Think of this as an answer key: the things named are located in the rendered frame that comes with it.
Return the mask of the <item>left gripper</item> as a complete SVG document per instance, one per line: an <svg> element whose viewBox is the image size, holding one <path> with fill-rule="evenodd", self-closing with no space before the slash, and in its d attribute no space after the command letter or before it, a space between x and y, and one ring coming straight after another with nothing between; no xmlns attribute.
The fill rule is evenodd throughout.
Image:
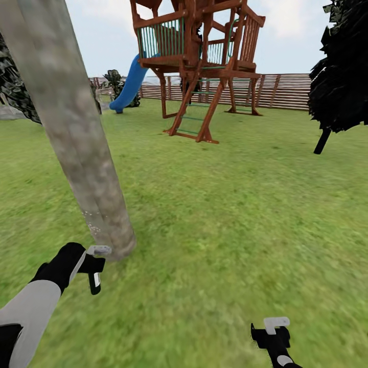
<svg viewBox="0 0 368 368"><path fill-rule="evenodd" d="M104 264L106 262L106 259L103 258L103 257L94 258L91 255L89 255L89 257L90 257L90 262L89 262L88 266L85 269L82 269L80 272L83 272L83 273L102 272L103 268L104 268Z"/></svg>

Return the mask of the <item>pesticide atomizer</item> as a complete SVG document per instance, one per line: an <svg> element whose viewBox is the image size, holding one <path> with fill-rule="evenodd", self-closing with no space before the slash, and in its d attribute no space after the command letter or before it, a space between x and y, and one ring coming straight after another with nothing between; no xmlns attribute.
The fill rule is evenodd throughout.
<svg viewBox="0 0 368 368"><path fill-rule="evenodd" d="M89 285L90 285L90 291L92 295L96 295L101 291L101 282L100 282L100 273L96 272L90 272L88 274L89 278Z"/></svg>

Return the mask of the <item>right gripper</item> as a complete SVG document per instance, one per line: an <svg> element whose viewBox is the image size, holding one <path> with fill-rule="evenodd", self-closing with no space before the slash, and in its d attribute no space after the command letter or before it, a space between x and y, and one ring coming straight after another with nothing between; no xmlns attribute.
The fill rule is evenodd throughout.
<svg viewBox="0 0 368 368"><path fill-rule="evenodd" d="M251 335L254 341L257 341L259 348L266 349L269 352L270 344L282 344L285 349L290 348L289 335L285 328L276 328L275 335L268 335L265 329L254 329L251 324Z"/></svg>

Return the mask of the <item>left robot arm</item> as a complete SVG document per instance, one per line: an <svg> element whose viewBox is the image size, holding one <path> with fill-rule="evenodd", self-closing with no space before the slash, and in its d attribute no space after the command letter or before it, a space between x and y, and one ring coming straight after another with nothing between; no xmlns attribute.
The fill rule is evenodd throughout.
<svg viewBox="0 0 368 368"><path fill-rule="evenodd" d="M0 309L0 368L27 368L55 307L77 272L102 272L111 254L106 245L92 245L87 252L79 243L63 246L50 263L43 263L9 303Z"/></svg>

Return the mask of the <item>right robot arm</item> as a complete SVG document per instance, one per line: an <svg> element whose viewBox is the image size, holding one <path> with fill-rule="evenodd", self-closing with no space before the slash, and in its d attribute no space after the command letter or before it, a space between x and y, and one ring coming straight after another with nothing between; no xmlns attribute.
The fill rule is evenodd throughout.
<svg viewBox="0 0 368 368"><path fill-rule="evenodd" d="M290 325L286 316L264 318L265 329L254 329L251 324L251 335L259 348L266 349L271 358L273 368L302 368L293 362L287 348L290 348L289 335L285 327Z"/></svg>

